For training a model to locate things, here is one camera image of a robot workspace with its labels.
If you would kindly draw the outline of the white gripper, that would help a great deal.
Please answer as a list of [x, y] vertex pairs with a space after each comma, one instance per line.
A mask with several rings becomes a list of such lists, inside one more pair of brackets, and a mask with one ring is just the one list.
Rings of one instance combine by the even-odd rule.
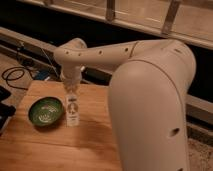
[[62, 69], [61, 80], [66, 91], [76, 91], [82, 79], [80, 68]]

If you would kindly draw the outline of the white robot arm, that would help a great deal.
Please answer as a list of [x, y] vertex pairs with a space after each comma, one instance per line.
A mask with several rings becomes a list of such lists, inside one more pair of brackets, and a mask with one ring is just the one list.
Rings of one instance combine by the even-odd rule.
[[187, 45], [162, 39], [88, 48], [75, 38], [54, 59], [68, 91], [82, 66], [113, 72], [108, 110], [123, 171], [190, 171], [186, 96], [196, 61]]

